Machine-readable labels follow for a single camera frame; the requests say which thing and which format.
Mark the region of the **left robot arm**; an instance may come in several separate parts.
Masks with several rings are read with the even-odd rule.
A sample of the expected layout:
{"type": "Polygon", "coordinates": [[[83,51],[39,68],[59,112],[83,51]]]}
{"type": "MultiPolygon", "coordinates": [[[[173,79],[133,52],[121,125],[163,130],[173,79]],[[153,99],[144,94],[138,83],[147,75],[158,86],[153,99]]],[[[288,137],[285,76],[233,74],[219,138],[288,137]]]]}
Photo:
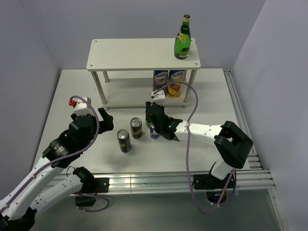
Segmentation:
{"type": "Polygon", "coordinates": [[[72,114],[68,129],[50,142],[37,165],[27,177],[0,202],[0,229],[2,231],[28,231],[35,218],[65,197],[77,193],[93,193],[97,186],[92,173],[77,167],[65,180],[43,191],[45,186],[79,158],[94,139],[114,128],[113,117],[103,108],[97,121],[91,114],[72,114]]]}

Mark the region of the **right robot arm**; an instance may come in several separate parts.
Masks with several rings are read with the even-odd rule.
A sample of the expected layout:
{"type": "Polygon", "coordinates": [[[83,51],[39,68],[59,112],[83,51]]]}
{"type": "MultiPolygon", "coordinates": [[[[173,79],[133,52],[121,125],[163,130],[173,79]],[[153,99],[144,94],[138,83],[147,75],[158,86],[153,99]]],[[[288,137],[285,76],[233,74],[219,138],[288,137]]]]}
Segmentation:
{"type": "Polygon", "coordinates": [[[146,107],[146,118],[155,131],[169,141],[196,141],[217,148],[220,159],[208,174],[194,175],[196,189],[223,187],[233,169],[242,169],[252,149],[253,141],[232,121],[222,125],[201,125],[168,117],[164,107],[153,103],[146,107]]]}

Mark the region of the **green glass bottle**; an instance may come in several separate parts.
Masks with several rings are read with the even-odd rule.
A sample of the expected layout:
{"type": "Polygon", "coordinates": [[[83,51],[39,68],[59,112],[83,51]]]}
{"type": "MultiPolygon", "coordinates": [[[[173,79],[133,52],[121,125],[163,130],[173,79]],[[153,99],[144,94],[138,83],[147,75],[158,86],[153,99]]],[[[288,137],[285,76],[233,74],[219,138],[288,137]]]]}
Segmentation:
{"type": "Polygon", "coordinates": [[[148,118],[148,116],[147,116],[147,115],[145,115],[145,122],[146,122],[146,126],[147,126],[147,128],[150,128],[150,126],[151,126],[151,122],[150,122],[150,120],[149,120],[149,118],[148,118]]]}
{"type": "Polygon", "coordinates": [[[177,59],[185,59],[191,47],[191,33],[190,33],[191,16],[185,14],[179,32],[175,38],[174,55],[177,59]]]}

